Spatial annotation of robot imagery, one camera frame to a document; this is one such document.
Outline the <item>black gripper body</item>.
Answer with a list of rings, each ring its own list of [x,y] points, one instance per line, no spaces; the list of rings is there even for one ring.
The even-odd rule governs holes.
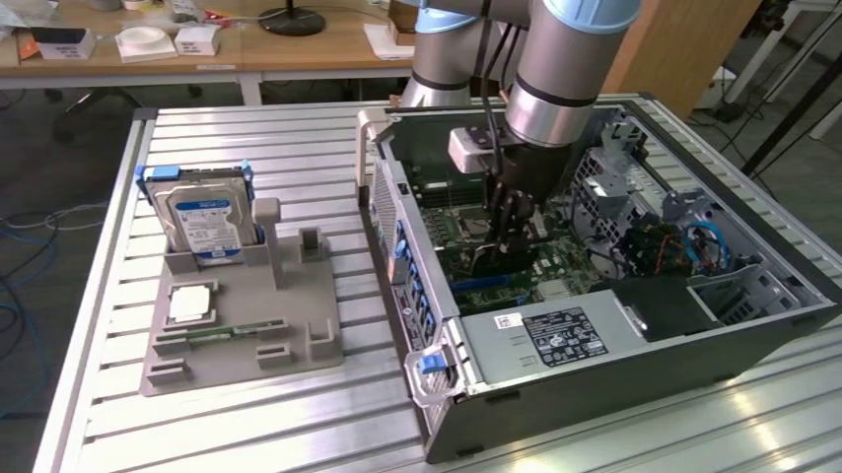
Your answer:
[[[489,190],[500,183],[504,189],[520,191],[535,203],[543,203],[563,180],[572,146],[544,148],[520,143],[503,147],[501,153],[501,172],[489,175]]]

